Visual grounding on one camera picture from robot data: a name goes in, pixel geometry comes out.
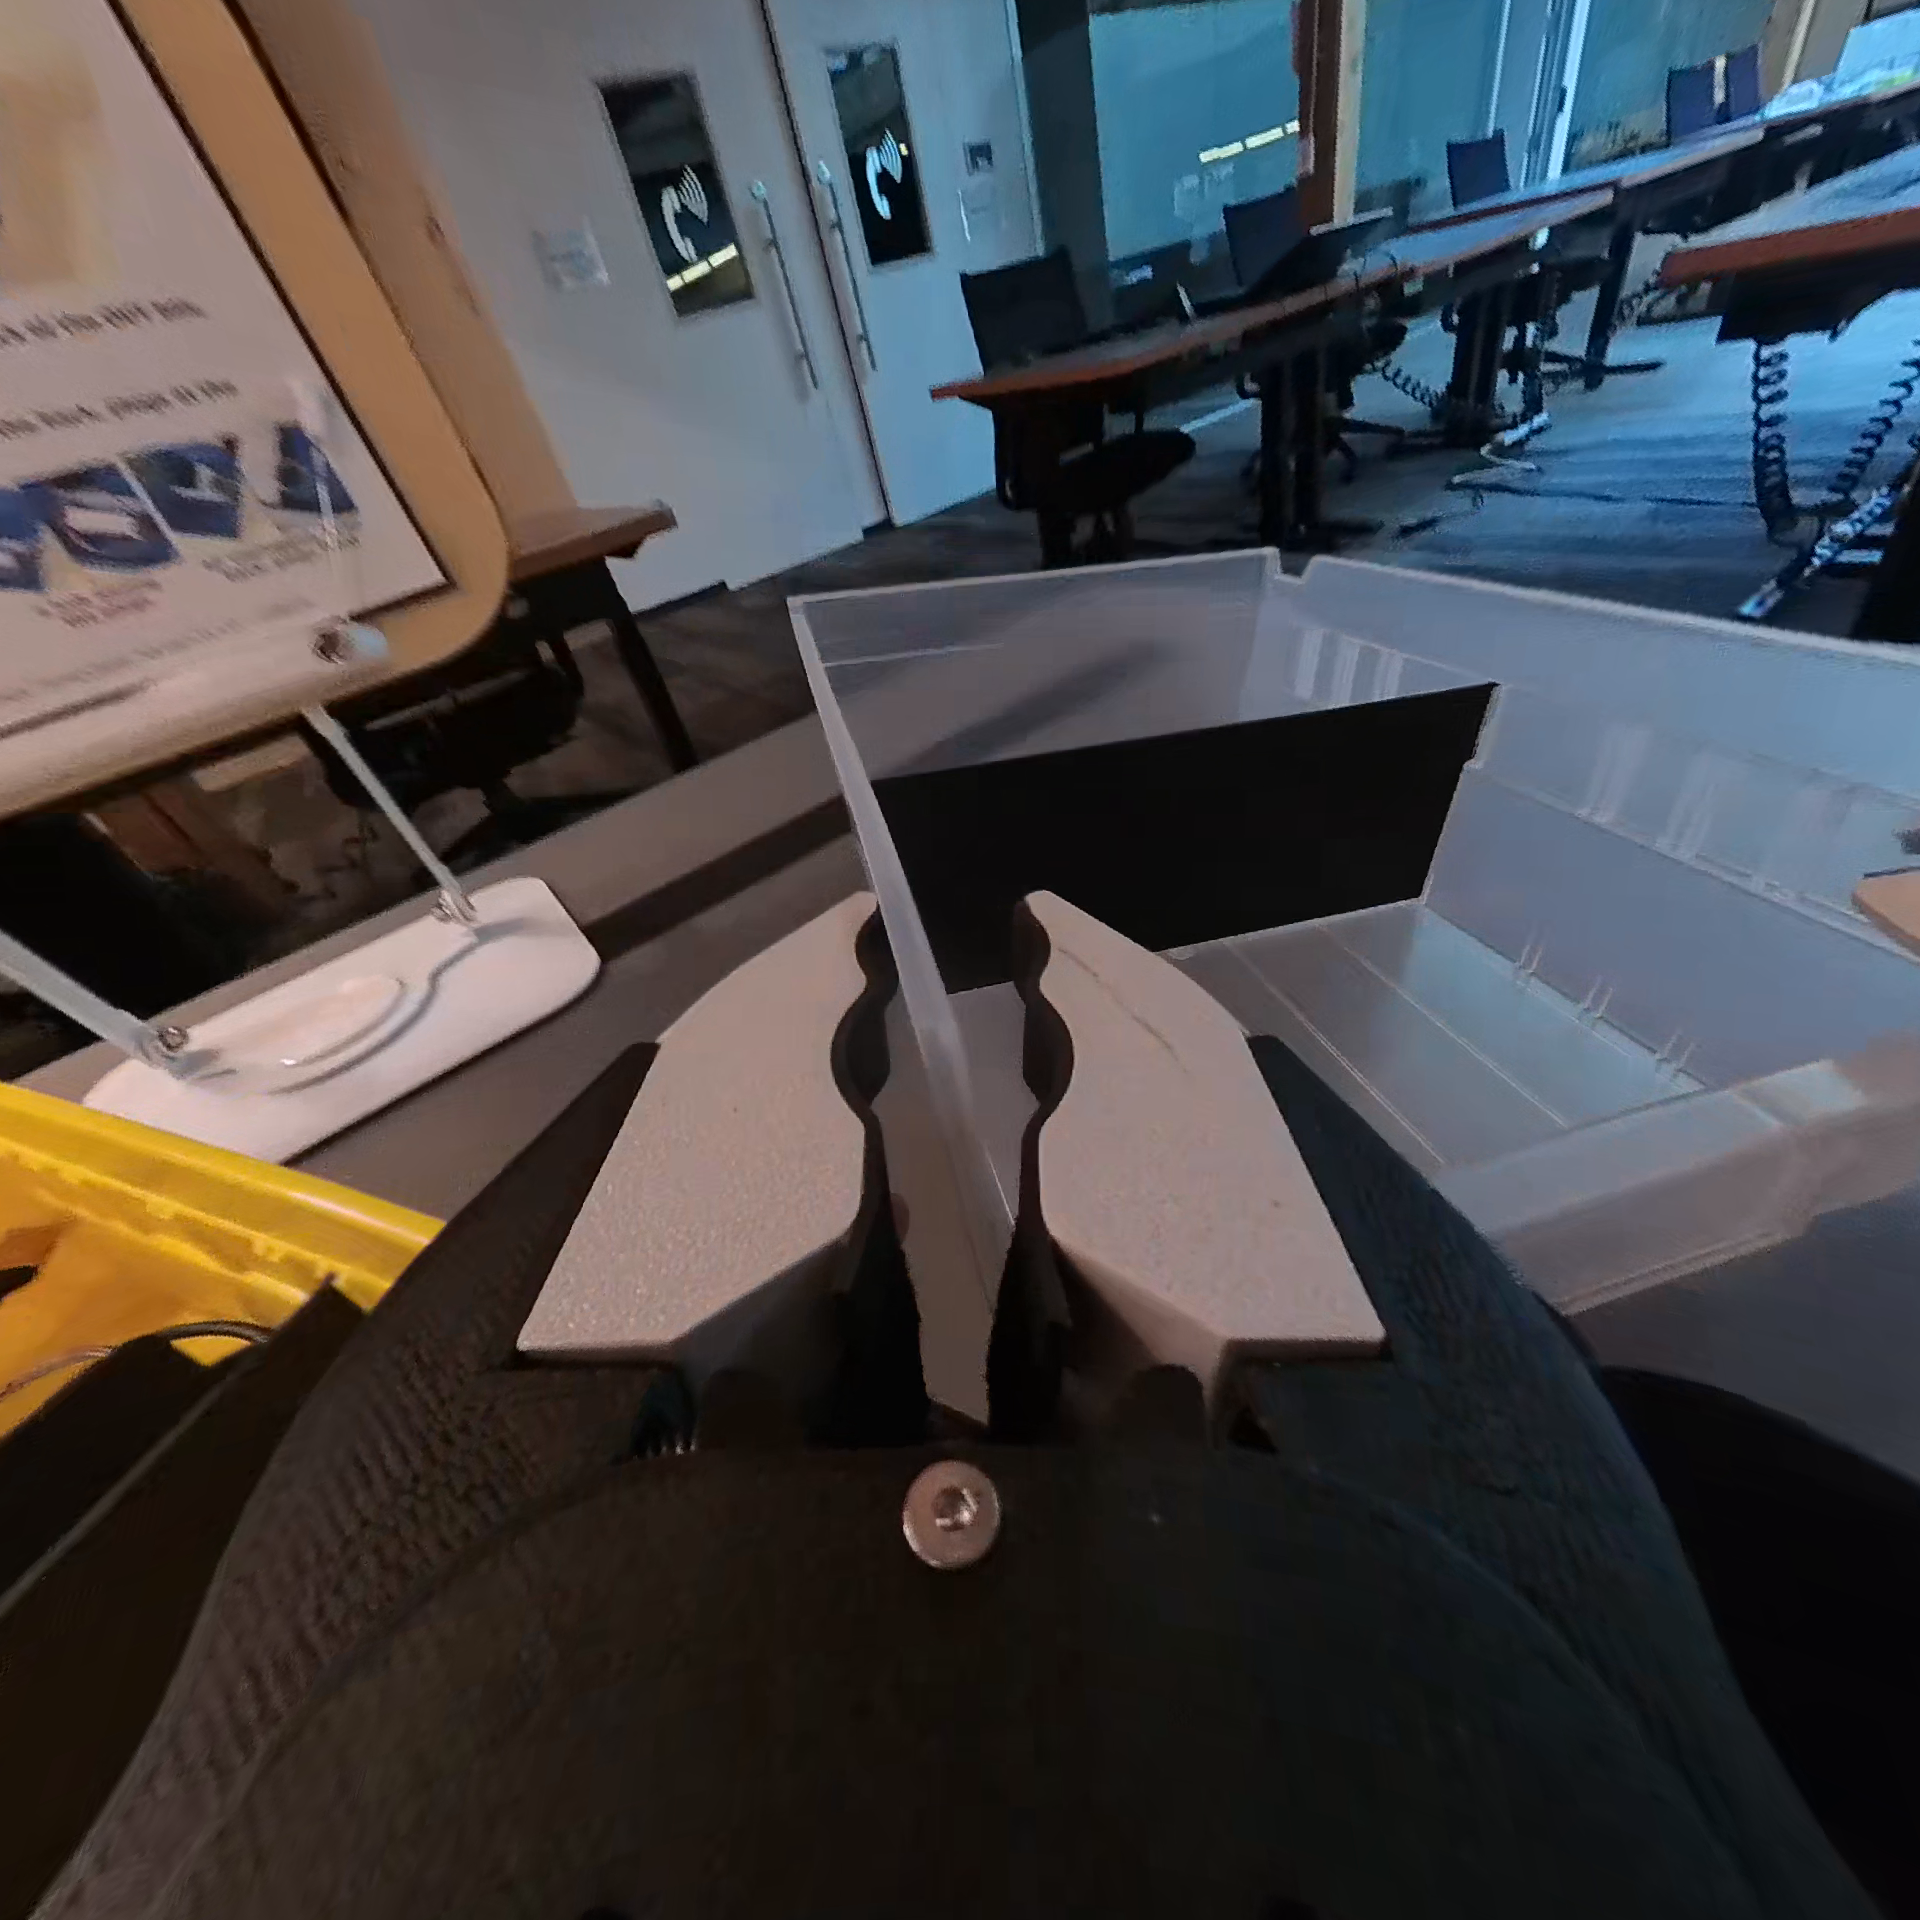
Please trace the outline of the rounded wooden board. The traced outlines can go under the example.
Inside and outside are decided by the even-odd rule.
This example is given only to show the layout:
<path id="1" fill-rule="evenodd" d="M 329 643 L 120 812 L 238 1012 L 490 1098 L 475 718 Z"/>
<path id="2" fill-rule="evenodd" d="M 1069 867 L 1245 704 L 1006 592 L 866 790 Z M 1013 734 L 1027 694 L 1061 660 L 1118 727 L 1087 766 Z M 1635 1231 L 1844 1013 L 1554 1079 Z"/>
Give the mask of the rounded wooden board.
<path id="1" fill-rule="evenodd" d="M 490 494 L 446 405 L 327 190 L 265 60 L 229 6 L 114 6 L 204 155 L 234 218 L 263 257 L 352 420 L 432 548 L 446 585 L 403 609 L 348 616 L 386 643 L 385 667 L 323 694 L 323 708 L 442 665 L 495 610 L 507 538 Z M 118 780 L 214 755 L 296 719 L 244 724 L 225 742 L 137 774 L 114 774 L 66 799 L 28 799 L 4 817 L 66 804 Z"/>

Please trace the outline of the wooden top desk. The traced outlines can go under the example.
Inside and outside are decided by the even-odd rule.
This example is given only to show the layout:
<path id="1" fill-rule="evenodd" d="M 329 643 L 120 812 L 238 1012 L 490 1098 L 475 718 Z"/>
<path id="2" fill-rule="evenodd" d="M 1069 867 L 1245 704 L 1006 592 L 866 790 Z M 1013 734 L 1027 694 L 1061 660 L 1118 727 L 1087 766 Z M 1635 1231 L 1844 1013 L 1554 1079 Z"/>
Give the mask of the wooden top desk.
<path id="1" fill-rule="evenodd" d="M 1787 344 L 1839 340 L 1868 307 L 1918 288 L 1915 155 L 1859 168 L 1767 204 L 1665 253 L 1660 286 L 1706 286 L 1716 342 L 1745 344 L 1747 466 L 1766 538 L 1787 561 L 1735 610 L 1769 623 L 1823 575 L 1863 582 L 1849 635 L 1918 643 L 1915 348 L 1859 427 L 1828 491 L 1792 496 L 1787 468 Z"/>
<path id="2" fill-rule="evenodd" d="M 1075 348 L 1032 367 L 933 386 L 936 400 L 990 400 L 1089 386 L 1127 409 L 1155 409 L 1245 386 L 1258 400 L 1258 544 L 1320 556 L 1377 529 L 1335 520 L 1325 506 L 1325 356 L 1359 333 L 1386 297 L 1487 307 L 1491 353 L 1501 344 L 1506 291 L 1545 268 L 1536 234 L 1572 228 L 1609 211 L 1609 187 L 1558 190 L 1517 211 L 1488 211 L 1419 228 L 1368 248 L 1329 282 L 1283 299 L 1235 305 L 1202 319 L 1161 321 Z"/>

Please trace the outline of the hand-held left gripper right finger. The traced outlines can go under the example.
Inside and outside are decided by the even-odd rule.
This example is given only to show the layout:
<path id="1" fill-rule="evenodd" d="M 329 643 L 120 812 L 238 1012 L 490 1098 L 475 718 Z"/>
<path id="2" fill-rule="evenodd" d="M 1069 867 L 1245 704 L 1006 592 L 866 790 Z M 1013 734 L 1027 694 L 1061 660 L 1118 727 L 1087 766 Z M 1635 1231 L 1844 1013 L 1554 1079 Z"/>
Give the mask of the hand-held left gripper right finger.
<path id="1" fill-rule="evenodd" d="M 1249 1032 L 1069 900 L 1013 909 L 1021 1131 L 987 1428 L 1035 1441 L 1150 1371 L 1213 1413 L 1249 1362 L 1386 1356 L 1386 1327 Z"/>

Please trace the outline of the yellow plastic bin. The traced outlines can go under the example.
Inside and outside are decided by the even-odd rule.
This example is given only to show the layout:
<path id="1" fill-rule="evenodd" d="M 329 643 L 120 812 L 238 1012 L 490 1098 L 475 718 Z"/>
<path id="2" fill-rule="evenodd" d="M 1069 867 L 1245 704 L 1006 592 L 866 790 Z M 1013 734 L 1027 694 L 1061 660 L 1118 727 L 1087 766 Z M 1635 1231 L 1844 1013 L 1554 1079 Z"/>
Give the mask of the yellow plastic bin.
<path id="1" fill-rule="evenodd" d="M 333 1289 L 371 1309 L 441 1219 L 280 1165 L 1 1090 L 1 1433 L 118 1347 L 279 1330 Z"/>

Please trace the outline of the white board stand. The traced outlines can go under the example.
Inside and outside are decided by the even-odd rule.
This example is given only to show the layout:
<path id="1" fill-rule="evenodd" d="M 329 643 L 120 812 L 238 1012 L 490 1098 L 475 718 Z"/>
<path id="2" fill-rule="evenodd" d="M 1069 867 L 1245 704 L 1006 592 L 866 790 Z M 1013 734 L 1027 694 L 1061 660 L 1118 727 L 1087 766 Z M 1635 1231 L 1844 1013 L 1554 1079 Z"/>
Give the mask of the white board stand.
<path id="1" fill-rule="evenodd" d="M 108 1045 L 120 1065 L 85 1108 L 270 1165 L 300 1159 L 483 1051 L 567 1009 L 600 957 L 538 880 L 455 877 L 381 776 L 323 711 L 323 694 L 385 667 L 385 635 L 339 610 L 280 616 L 185 648 L 120 653 L 4 718 L 4 808 L 66 799 L 244 724 L 296 718 L 386 818 L 432 882 L 432 901 L 342 957 L 309 962 L 198 1020 L 142 1018 L 34 947 L 1 937 L 11 985 Z"/>

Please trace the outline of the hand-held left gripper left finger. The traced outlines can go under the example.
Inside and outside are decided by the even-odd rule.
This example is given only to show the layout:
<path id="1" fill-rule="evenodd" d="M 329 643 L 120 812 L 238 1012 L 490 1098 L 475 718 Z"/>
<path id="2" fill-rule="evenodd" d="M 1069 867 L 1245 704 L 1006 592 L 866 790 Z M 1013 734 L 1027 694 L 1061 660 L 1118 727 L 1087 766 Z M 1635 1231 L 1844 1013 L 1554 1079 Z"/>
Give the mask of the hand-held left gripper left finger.
<path id="1" fill-rule="evenodd" d="M 649 1366 L 690 1403 L 746 1379 L 809 1441 L 920 1441 L 920 1309 L 876 1114 L 895 988 L 876 896 L 856 893 L 689 1007 L 645 1062 L 516 1360 Z"/>

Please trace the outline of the black divider panel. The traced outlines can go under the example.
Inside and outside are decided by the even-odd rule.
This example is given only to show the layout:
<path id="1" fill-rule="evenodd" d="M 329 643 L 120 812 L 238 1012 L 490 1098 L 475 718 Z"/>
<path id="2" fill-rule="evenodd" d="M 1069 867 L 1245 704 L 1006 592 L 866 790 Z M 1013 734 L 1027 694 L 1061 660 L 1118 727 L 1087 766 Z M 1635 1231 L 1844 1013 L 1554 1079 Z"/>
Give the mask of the black divider panel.
<path id="1" fill-rule="evenodd" d="M 1015 979 L 1056 895 L 1150 951 L 1426 889 L 1496 690 L 1468 685 L 876 780 L 947 994 Z"/>

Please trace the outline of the clear plastic bin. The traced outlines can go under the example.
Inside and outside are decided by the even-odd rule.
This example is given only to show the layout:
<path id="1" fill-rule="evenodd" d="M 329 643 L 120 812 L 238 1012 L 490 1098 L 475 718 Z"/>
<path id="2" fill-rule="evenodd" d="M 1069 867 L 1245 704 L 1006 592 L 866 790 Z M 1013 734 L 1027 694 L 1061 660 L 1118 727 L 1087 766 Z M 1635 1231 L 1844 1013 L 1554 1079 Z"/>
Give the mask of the clear plastic bin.
<path id="1" fill-rule="evenodd" d="M 898 961 L 930 1375 L 985 1409 L 1021 1003 L 947 994 L 876 780 L 1468 685 L 1426 889 L 1164 957 L 1603 1362 L 1915 1475 L 1915 648 L 1274 552 L 787 604 Z"/>

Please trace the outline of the black office chair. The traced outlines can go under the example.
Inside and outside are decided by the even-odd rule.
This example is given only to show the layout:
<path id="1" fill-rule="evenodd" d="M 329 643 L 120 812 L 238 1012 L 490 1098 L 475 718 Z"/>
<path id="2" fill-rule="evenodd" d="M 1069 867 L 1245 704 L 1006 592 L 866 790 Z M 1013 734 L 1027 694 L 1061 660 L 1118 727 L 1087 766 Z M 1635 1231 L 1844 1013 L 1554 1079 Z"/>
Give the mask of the black office chair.
<path id="1" fill-rule="evenodd" d="M 1222 209 L 1222 234 L 1235 273 L 1239 302 L 1261 305 L 1320 286 L 1358 263 L 1369 244 L 1401 230 L 1392 209 L 1369 211 L 1345 223 L 1308 228 L 1298 190 L 1264 195 Z M 1386 307 L 1358 334 L 1337 340 L 1325 356 L 1325 439 L 1327 451 L 1343 468 L 1343 480 L 1358 471 L 1351 434 L 1402 439 L 1402 428 L 1351 420 L 1354 378 L 1375 362 L 1389 359 L 1406 344 L 1402 299 L 1386 297 Z"/>
<path id="2" fill-rule="evenodd" d="M 960 277 L 982 376 L 1013 373 L 1097 342 L 1065 248 Z M 1180 428 L 1089 386 L 990 400 L 994 499 L 1035 522 L 1045 568 L 1127 563 L 1132 506 L 1192 459 Z"/>

